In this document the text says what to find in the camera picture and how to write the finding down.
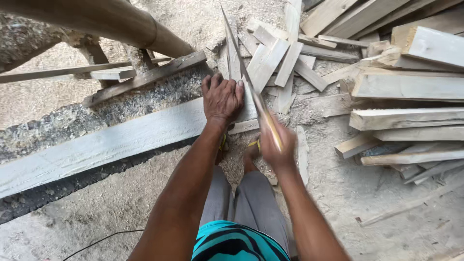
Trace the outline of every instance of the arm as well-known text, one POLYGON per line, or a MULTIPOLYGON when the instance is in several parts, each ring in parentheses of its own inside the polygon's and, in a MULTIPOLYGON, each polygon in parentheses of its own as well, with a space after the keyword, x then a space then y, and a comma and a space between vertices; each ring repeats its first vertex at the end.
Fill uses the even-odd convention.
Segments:
POLYGON ((294 160, 296 135, 275 118, 274 123, 284 145, 283 152, 278 152, 266 128, 262 129, 261 150, 282 186, 300 259, 349 261, 350 258, 304 187, 294 160))
POLYGON ((207 124, 177 164, 128 260, 190 260, 213 177, 219 143, 243 106, 243 82, 216 74, 201 89, 207 124))

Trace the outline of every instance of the forearm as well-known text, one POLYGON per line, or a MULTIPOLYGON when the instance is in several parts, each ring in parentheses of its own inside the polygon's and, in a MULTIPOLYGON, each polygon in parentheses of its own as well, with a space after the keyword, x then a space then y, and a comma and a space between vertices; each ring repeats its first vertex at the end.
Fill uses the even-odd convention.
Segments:
POLYGON ((347 261, 349 257, 306 191, 296 165, 276 171, 293 223, 300 259, 347 261))

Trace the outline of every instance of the black cable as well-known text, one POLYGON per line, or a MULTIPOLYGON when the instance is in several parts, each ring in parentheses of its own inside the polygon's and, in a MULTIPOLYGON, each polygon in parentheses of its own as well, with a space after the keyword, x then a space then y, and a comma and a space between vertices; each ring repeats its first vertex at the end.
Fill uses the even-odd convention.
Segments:
POLYGON ((77 251, 77 252, 74 252, 72 255, 66 257, 65 259, 63 259, 63 261, 68 260, 68 259, 69 259, 70 257, 72 257, 73 255, 75 255, 75 254, 77 254, 77 253, 79 253, 79 252, 81 252, 81 251, 83 251, 83 250, 86 250, 86 249, 88 249, 89 247, 91 247, 91 246, 93 246, 93 245, 95 245, 95 244, 98 244, 98 243, 100 243, 101 241, 103 241, 103 240, 105 240, 105 239, 107 239, 107 238, 110 238, 110 237, 112 237, 112 236, 114 236, 114 235, 121 234, 121 233, 138 232, 138 231, 144 231, 144 229, 116 232, 116 233, 114 233, 114 234, 112 234, 112 235, 109 235, 109 236, 107 236, 107 237, 105 237, 105 238, 103 238, 103 239, 98 240, 97 242, 95 242, 95 243, 93 243, 93 244, 91 244, 91 245, 88 245, 88 246, 84 247, 83 249, 81 249, 81 250, 79 250, 79 251, 77 251))

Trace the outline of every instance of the foot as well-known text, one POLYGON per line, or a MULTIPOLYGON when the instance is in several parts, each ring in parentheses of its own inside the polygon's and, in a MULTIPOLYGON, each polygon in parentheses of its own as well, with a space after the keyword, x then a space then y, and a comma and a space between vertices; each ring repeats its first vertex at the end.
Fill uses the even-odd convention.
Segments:
POLYGON ((250 171, 258 170, 259 169, 255 166, 254 160, 260 156, 258 144, 254 144, 246 148, 245 153, 243 154, 242 162, 244 166, 244 172, 248 173, 250 171))

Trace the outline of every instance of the hand saw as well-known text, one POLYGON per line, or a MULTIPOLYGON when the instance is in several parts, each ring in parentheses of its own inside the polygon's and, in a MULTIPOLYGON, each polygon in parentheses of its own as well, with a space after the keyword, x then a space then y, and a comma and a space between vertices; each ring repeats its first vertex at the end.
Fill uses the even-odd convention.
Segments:
POLYGON ((226 23, 227 33, 231 36, 230 37, 231 42, 233 43, 233 47, 235 48, 235 51, 238 55, 238 60, 240 62, 240 71, 245 77, 245 80, 248 85, 248 89, 250 90, 250 93, 253 97, 253 102, 255 104, 256 111, 258 112, 258 119, 259 119, 258 122, 260 125, 259 127, 263 128, 263 126, 261 126, 261 123, 265 124, 264 127, 268 128, 272 133, 272 139, 274 140, 275 146, 278 148, 280 152, 282 152, 282 140, 280 139, 276 126, 274 125, 274 121, 272 120, 271 114, 269 113, 269 109, 264 104, 263 97, 261 96, 260 93, 256 92, 255 88, 253 87, 253 83, 251 82, 250 75, 248 75, 248 71, 246 70, 245 63, 243 63, 242 57, 240 56, 238 45, 235 42, 235 38, 233 37, 231 26, 229 25, 229 20, 227 20, 226 13, 224 12, 222 5, 221 5, 221 10, 222 10, 222 14, 224 15, 224 21, 226 23))

